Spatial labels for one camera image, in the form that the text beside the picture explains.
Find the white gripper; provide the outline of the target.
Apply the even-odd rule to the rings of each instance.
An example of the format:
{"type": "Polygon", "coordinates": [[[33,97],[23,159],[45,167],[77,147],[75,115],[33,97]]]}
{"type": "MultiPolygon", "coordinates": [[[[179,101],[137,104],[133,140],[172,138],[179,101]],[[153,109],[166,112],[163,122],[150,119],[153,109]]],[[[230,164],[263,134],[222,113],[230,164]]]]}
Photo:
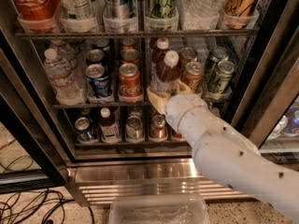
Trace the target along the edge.
{"type": "Polygon", "coordinates": [[[182,134],[187,141],[197,141],[218,127],[220,119],[208,110],[207,103],[200,96],[191,94],[188,85],[181,81],[178,84],[181,94],[173,97],[148,86],[148,99],[160,114],[165,113],[167,123],[177,133],[182,134]]]}

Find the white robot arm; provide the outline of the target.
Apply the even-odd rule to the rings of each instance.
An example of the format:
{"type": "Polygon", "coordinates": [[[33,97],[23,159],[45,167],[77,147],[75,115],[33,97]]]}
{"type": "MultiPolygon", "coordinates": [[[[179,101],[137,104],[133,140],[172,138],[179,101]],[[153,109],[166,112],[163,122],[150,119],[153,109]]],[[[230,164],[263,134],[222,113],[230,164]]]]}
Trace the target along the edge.
{"type": "Polygon", "coordinates": [[[299,223],[299,173],[268,161],[258,148],[215,116],[199,94],[185,87],[172,96],[147,88],[154,108],[192,148],[196,169],[207,179],[271,205],[299,223]]]}

